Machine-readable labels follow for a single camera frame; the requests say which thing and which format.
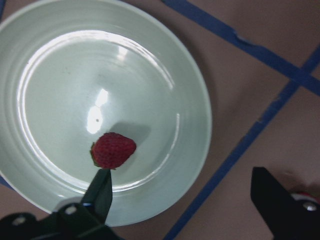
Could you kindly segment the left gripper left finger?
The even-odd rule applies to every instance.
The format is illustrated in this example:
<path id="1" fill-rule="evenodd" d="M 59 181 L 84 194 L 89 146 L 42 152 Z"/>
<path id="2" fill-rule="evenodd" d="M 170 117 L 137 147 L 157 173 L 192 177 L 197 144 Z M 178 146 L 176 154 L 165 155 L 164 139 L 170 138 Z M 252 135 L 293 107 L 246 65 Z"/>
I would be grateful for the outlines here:
<path id="1" fill-rule="evenodd" d="M 113 200 L 109 169 L 99 169 L 81 199 L 81 204 L 101 223 L 105 223 Z"/>

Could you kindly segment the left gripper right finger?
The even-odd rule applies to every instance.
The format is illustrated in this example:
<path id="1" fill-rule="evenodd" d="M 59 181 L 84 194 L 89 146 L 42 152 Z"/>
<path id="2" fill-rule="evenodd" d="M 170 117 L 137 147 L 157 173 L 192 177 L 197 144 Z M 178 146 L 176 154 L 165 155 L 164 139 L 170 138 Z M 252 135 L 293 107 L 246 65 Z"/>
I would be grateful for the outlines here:
<path id="1" fill-rule="evenodd" d="M 266 168 L 252 169 L 250 197 L 271 232 L 290 229 L 295 200 Z"/>

